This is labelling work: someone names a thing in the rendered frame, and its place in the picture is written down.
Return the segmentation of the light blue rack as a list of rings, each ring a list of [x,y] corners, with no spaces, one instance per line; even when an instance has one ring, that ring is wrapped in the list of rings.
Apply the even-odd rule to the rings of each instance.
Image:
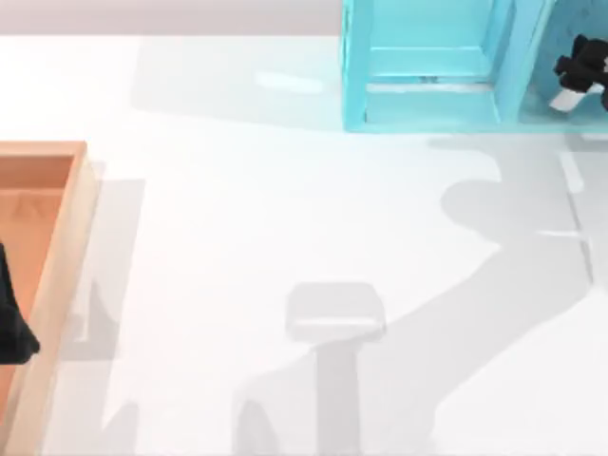
[[[608,85],[549,107],[579,34],[608,41],[608,0],[342,0],[343,127],[608,133]]]

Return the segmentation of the white object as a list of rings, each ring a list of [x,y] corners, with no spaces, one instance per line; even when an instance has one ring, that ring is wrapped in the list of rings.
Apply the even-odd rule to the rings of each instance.
[[[551,100],[549,107],[561,113],[571,112],[588,94],[588,91],[578,92],[572,89],[563,88]]]

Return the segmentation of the salmon-coloured shallow box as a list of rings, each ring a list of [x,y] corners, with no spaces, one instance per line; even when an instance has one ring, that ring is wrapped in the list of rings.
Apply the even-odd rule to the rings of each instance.
[[[0,367],[0,456],[38,456],[98,188],[85,142],[0,141],[0,242],[41,343],[27,364]]]

